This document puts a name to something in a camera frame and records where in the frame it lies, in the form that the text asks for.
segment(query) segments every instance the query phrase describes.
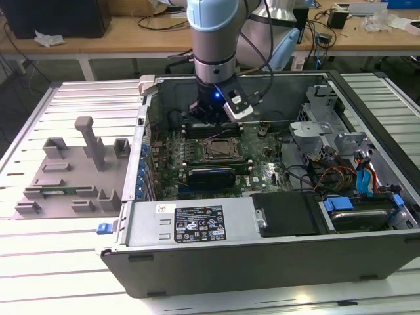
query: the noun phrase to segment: power supply label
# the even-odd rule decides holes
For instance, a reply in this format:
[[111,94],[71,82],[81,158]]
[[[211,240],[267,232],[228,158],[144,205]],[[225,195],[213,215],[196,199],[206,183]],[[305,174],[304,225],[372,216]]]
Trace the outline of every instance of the power supply label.
[[226,240],[226,227],[221,205],[176,208],[174,225],[174,239],[177,243]]

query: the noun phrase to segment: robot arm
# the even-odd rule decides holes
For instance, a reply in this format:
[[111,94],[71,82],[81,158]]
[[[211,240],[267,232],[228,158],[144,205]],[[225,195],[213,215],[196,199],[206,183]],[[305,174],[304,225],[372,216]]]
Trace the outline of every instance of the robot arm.
[[293,29],[295,0],[161,0],[172,5],[187,5],[192,27],[194,64],[198,82],[198,101],[191,105],[195,116],[211,123],[222,123],[226,112],[238,121],[253,112],[261,102],[259,93],[247,95],[239,84],[236,62],[260,67],[264,61],[239,34],[242,32],[270,56],[273,27],[274,51],[270,65],[284,67],[294,51],[299,31]]

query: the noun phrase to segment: motherboard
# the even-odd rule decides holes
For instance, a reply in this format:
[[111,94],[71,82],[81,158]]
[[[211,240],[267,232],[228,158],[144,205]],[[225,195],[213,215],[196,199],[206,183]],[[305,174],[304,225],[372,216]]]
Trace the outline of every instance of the motherboard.
[[250,196],[293,190],[278,160],[279,132],[253,124],[157,131],[151,155],[157,200]]

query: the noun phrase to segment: computer case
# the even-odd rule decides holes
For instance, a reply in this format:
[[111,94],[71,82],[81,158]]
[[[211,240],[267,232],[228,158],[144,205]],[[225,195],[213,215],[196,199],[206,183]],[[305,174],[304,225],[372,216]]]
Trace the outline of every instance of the computer case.
[[108,0],[0,0],[10,29],[18,39],[35,30],[63,37],[102,37],[111,23]]

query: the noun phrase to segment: floor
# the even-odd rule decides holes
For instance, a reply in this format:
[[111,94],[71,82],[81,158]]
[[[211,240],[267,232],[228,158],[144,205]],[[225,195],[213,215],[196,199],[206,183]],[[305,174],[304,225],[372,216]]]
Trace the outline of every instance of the floor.
[[[374,58],[369,72],[376,71]],[[335,58],[326,62],[325,69],[336,69],[341,73],[360,72],[365,58]],[[138,61],[142,74],[164,74],[166,60],[149,59]],[[51,81],[84,81],[83,73],[77,61],[46,60],[37,63],[38,68]],[[131,60],[95,60],[93,67],[99,80],[134,79]],[[309,62],[307,69],[315,68],[314,62]],[[420,75],[414,73],[413,65],[402,58],[392,57],[382,63],[381,70],[385,72],[412,99],[420,97]],[[184,74],[192,71],[191,65],[172,68],[173,74]],[[22,128],[29,114],[37,106],[49,84],[39,75],[31,64],[27,63],[26,75],[18,77],[11,75],[0,85],[0,157],[9,147],[9,143]]]

